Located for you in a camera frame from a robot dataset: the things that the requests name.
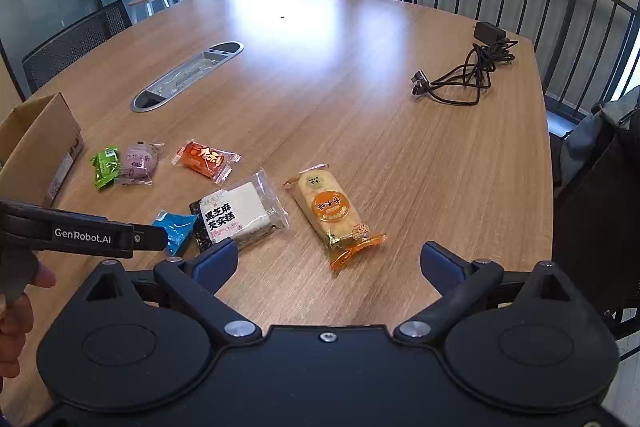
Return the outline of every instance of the cardboard box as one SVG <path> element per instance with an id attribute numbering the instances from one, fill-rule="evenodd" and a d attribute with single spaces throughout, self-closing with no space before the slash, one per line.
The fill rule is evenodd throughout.
<path id="1" fill-rule="evenodd" d="M 0 198 L 50 206 L 82 147 L 61 93 L 15 107 L 0 124 Z"/>

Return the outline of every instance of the orange snack package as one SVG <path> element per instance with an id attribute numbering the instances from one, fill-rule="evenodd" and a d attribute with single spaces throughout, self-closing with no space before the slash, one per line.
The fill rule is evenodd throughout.
<path id="1" fill-rule="evenodd" d="M 284 184 L 328 248 L 329 264 L 334 272 L 357 251 L 379 245 L 383 233 L 372 233 L 355 206 L 344 193 L 329 165 L 321 164 L 299 172 Z"/>
<path id="2" fill-rule="evenodd" d="M 194 140 L 188 142 L 175 153 L 173 165 L 184 165 L 221 184 L 231 174 L 232 164 L 242 156 L 232 152 L 205 147 Z"/>

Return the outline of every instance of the green snack package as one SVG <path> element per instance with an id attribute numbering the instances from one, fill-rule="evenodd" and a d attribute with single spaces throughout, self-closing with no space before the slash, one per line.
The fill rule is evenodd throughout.
<path id="1" fill-rule="evenodd" d="M 117 153 L 118 148 L 110 145 L 91 158 L 91 165 L 95 167 L 94 185 L 98 190 L 118 177 L 121 165 Z"/>

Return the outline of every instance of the black cable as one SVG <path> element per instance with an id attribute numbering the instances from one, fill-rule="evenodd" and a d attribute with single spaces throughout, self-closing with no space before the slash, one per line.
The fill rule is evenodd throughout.
<path id="1" fill-rule="evenodd" d="M 474 44 L 473 49 L 466 56 L 464 64 L 453 68 L 449 73 L 443 74 L 436 80 L 430 82 L 422 70 L 415 73 L 412 78 L 412 82 L 415 82 L 412 93 L 416 97 L 428 94 L 435 100 L 449 105 L 462 105 L 466 107 L 476 105 L 480 101 L 481 90 L 491 87 L 491 73 L 494 73 L 497 64 L 500 62 L 511 62 L 515 58 L 508 49 L 513 48 L 516 44 L 518 44 L 518 41 L 510 41 L 507 39 L 496 42 L 491 46 Z M 471 63 L 471 58 L 474 55 L 476 56 L 476 61 Z M 459 70 L 462 70 L 462 73 L 455 74 Z M 435 94 L 437 89 L 444 86 L 475 87 L 476 99 L 471 102 L 463 102 L 461 100 L 448 100 Z"/>

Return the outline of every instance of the blue snack package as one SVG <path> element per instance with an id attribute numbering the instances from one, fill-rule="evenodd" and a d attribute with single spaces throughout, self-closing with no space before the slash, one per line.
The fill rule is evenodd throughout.
<path id="1" fill-rule="evenodd" d="M 166 249 L 170 256 L 174 256 L 193 230 L 193 223 L 197 216 L 181 216 L 180 214 L 169 214 L 164 210 L 158 212 L 156 220 L 152 223 L 154 227 L 162 227 L 166 230 L 168 241 Z"/>

